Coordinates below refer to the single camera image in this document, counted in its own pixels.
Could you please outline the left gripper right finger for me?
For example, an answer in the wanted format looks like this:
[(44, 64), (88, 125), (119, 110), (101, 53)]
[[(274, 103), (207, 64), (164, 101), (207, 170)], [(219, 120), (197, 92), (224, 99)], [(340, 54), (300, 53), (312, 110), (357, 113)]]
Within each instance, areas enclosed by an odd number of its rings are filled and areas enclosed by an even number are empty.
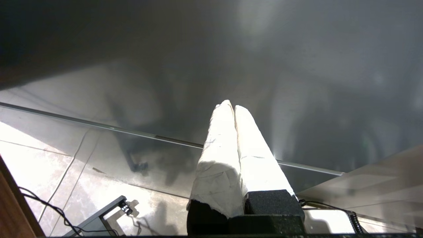
[(249, 110), (236, 106), (235, 124), (242, 179), (241, 211), (237, 216), (305, 218), (292, 186)]

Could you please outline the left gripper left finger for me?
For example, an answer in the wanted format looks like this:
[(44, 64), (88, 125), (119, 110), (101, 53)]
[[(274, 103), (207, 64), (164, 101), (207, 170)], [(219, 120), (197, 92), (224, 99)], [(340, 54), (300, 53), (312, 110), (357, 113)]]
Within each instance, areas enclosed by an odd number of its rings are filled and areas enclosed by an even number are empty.
[(187, 204), (188, 235), (221, 235), (244, 215), (235, 114), (225, 100), (214, 108)]

